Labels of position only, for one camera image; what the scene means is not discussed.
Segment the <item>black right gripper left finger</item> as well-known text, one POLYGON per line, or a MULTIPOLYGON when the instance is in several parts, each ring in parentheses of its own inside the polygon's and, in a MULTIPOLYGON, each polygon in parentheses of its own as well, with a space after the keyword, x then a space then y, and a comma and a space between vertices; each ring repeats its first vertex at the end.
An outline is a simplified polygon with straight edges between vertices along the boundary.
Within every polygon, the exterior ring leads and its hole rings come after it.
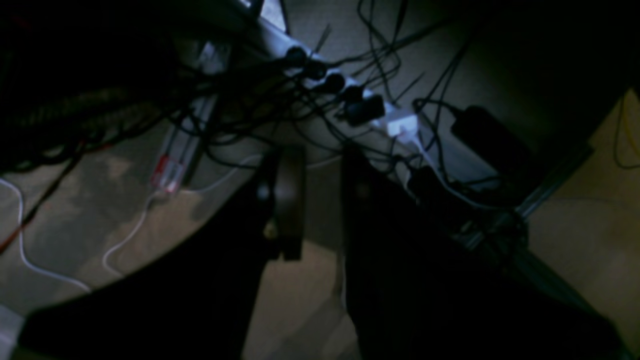
POLYGON ((30 314, 20 348, 55 360, 239 360, 266 264, 301 258, 305 209, 306 150, 279 146, 173 250, 30 314))

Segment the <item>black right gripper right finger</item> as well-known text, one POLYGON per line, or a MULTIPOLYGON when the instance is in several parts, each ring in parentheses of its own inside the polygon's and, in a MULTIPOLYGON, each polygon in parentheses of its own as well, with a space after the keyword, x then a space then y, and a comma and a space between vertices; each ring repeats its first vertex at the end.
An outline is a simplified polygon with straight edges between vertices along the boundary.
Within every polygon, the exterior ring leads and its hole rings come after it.
POLYGON ((624 360, 602 315, 509 278, 448 239, 346 145, 346 310, 364 360, 624 360))

